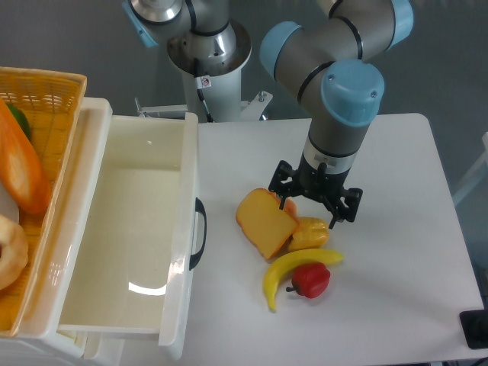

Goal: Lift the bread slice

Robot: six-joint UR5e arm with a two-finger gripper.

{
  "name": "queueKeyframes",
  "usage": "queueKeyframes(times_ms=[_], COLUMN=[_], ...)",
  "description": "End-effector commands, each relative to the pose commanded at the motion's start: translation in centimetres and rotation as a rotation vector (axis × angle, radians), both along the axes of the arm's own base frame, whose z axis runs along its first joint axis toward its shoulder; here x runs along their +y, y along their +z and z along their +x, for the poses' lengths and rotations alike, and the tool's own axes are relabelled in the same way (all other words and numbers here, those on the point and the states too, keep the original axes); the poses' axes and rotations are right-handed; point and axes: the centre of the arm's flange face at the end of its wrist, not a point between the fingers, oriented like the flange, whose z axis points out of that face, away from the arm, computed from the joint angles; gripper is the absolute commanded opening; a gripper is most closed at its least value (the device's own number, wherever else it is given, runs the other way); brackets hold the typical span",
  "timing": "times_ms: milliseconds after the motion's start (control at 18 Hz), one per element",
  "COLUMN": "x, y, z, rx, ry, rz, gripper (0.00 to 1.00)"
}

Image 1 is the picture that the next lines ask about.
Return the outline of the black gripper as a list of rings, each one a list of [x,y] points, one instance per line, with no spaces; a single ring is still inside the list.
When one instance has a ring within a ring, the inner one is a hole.
[[[317,170],[302,155],[297,171],[284,160],[278,163],[268,190],[277,195],[280,210],[284,209],[289,197],[304,196],[313,201],[324,198],[323,205],[332,214],[331,230],[338,222],[354,222],[361,203],[362,189],[343,188],[348,174],[349,170],[339,174]]]

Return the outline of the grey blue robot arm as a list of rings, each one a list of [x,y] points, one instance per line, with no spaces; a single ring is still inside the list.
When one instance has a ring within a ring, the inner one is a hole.
[[[125,1],[124,10],[147,47],[164,43],[181,73],[188,110],[202,122],[235,121],[241,70],[252,51],[249,33],[230,17],[226,1]],[[368,60],[407,38],[408,1],[330,1],[322,27],[285,21],[263,38],[266,72],[311,116],[300,164],[280,162],[269,189],[281,202],[319,202],[333,223],[352,222],[362,191],[344,183],[384,94],[384,79]]]

